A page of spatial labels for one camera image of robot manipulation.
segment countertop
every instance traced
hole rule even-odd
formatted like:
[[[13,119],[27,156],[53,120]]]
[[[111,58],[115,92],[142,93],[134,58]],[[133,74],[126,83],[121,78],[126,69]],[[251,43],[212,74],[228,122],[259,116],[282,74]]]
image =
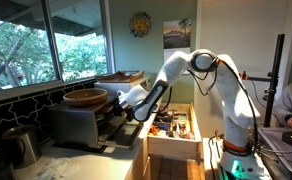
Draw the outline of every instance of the countertop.
[[[80,179],[80,180],[121,180],[127,179],[134,159],[143,144],[153,123],[152,114],[138,136],[133,149],[108,146],[103,153],[53,147],[53,140],[41,146],[42,156],[34,164],[16,169],[19,180],[41,179]]]

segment backsplash tile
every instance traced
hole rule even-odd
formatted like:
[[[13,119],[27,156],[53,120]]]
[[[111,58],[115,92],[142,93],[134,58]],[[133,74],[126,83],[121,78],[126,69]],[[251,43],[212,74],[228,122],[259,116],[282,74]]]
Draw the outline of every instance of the backsplash tile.
[[[8,129],[34,124],[40,143],[51,137],[48,108],[63,102],[63,96],[71,91],[93,88],[95,79],[54,87],[45,91],[25,94],[0,101],[0,137]]]

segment open drawer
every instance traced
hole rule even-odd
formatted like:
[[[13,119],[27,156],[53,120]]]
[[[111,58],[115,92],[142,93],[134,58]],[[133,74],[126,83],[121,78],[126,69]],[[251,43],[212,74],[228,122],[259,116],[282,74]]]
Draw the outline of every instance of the open drawer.
[[[163,135],[161,132],[159,132],[159,135],[149,134],[147,138],[148,153],[176,159],[193,159],[200,162],[202,137],[200,135],[193,104],[171,103],[168,110],[174,110],[174,114],[186,114],[186,117],[181,118],[181,121],[186,122],[186,129],[191,131],[192,137],[191,139],[188,139],[188,137],[169,137],[168,135]]]

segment metal kettle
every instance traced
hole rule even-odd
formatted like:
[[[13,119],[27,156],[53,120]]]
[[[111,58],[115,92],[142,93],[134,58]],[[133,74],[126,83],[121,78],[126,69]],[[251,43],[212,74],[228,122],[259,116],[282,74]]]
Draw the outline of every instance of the metal kettle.
[[[34,125],[10,128],[2,134],[2,139],[16,169],[34,164],[42,155]]]

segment window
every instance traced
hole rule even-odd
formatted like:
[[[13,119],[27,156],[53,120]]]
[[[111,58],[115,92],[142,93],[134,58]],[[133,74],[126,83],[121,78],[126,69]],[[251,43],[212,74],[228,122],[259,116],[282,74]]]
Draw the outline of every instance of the window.
[[[0,0],[0,90],[110,72],[100,7],[97,0]]]

